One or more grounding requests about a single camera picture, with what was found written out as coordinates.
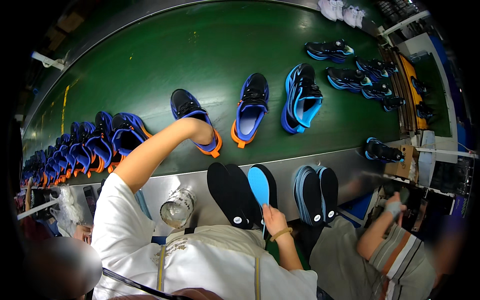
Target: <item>yellow panel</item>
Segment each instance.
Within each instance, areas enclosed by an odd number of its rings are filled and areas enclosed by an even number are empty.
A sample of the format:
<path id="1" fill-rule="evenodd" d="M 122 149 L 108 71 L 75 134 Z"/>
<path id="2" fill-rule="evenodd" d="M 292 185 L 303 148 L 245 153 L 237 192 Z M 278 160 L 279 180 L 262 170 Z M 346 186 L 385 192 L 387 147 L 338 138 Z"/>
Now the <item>yellow panel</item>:
<path id="1" fill-rule="evenodd" d="M 412 64 L 405 57 L 403 57 L 403 55 L 399 56 L 400 60 L 402 61 L 403 69 L 405 70 L 405 74 L 407 75 L 408 87 L 411 91 L 411 95 L 413 96 L 413 101 L 415 105 L 419 104 L 420 101 L 422 101 L 422 98 L 419 94 L 417 94 L 417 91 L 413 87 L 412 81 L 410 80 L 411 76 L 417 78 L 415 69 L 413 68 Z M 417 108 L 415 107 L 415 117 L 417 118 L 418 129 L 428 129 L 427 121 L 425 119 L 419 118 L 416 112 Z"/>

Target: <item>brown wristband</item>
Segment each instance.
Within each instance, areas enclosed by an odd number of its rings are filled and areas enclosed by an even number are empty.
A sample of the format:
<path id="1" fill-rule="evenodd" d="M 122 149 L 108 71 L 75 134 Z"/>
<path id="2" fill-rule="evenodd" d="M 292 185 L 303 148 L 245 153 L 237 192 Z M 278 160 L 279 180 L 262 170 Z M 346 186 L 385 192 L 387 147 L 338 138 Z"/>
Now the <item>brown wristband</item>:
<path id="1" fill-rule="evenodd" d="M 293 231 L 293 228 L 292 227 L 287 227 L 285 229 L 282 229 L 280 230 L 279 232 L 277 232 L 274 236 L 272 236 L 270 238 L 270 241 L 275 241 L 279 236 L 281 236 L 282 234 L 284 233 L 291 233 Z"/>

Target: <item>smartphone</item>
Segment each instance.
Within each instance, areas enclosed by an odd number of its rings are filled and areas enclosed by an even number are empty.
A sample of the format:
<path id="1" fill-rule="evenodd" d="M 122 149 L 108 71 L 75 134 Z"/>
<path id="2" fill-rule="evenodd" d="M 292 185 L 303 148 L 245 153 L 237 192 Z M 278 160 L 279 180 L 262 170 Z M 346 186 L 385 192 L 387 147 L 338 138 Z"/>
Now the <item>smartphone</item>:
<path id="1" fill-rule="evenodd" d="M 84 194 L 85 198 L 87 199 L 88 209 L 90 209 L 92 217 L 95 217 L 96 197 L 91 185 L 84 187 Z"/>

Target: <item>white t-shirt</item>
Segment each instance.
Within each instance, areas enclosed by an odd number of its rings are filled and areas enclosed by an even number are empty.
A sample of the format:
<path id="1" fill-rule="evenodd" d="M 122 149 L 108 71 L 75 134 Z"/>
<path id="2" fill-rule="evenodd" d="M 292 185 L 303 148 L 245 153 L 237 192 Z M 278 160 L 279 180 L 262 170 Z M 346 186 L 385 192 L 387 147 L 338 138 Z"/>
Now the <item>white t-shirt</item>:
<path id="1" fill-rule="evenodd" d="M 130 188 L 115 173 L 110 174 L 102 188 L 94 224 L 92 247 L 99 253 L 103 266 L 158 289 L 161 246 L 151 243 L 155 222 L 143 214 Z M 215 230 L 206 231 L 204 236 L 215 235 Z M 184 235 L 168 244 L 163 291 L 204 288 L 224 300 L 255 299 L 255 258 L 245 252 L 205 243 L 194 238 L 195 235 Z M 244 243 L 248 242 L 248 247 L 261 254 L 258 262 L 262 299 L 316 299 L 314 271 L 287 271 L 252 240 L 244 239 Z M 145 292 L 102 276 L 95 287 L 94 298 L 103 300 L 136 294 Z"/>

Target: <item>white sneaker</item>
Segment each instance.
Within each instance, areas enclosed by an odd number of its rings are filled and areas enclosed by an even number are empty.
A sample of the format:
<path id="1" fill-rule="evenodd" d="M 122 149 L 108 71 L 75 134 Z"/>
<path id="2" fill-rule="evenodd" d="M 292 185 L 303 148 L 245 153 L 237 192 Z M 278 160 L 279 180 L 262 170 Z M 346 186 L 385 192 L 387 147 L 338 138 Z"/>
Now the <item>white sneaker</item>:
<path id="1" fill-rule="evenodd" d="M 343 2 L 341 0 L 336 1 L 336 19 L 343 21 Z"/>
<path id="2" fill-rule="evenodd" d="M 357 14 L 357 10 L 352 5 L 350 5 L 347 9 L 343 10 L 343 21 L 355 28 Z"/>
<path id="3" fill-rule="evenodd" d="M 358 11 L 357 18 L 355 19 L 355 25 L 358 28 L 361 28 L 361 22 L 363 21 L 363 17 L 365 16 L 365 11 Z"/>
<path id="4" fill-rule="evenodd" d="M 318 6 L 322 15 L 328 20 L 336 21 L 336 1 L 335 0 L 319 0 Z"/>

